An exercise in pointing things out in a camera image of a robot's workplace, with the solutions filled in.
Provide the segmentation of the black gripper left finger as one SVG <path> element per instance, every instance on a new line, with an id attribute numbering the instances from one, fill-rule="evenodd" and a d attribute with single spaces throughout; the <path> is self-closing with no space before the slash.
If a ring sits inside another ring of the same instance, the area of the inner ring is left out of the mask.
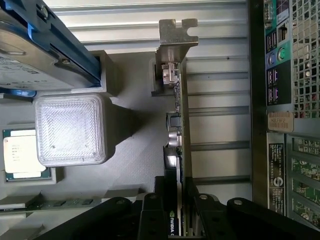
<path id="1" fill-rule="evenodd" d="M 113 197 L 37 236 L 38 240 L 164 240 L 166 214 L 164 177 L 156 176 L 154 191 L 131 202 Z"/>

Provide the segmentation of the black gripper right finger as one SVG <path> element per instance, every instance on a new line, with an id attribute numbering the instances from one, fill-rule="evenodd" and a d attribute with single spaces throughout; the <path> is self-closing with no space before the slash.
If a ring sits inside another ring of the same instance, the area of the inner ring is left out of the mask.
<path id="1" fill-rule="evenodd" d="M 199 193 L 192 177 L 185 179 L 189 199 L 207 240 L 318 240 L 320 232 L 250 200 L 235 197 L 224 205 Z"/>

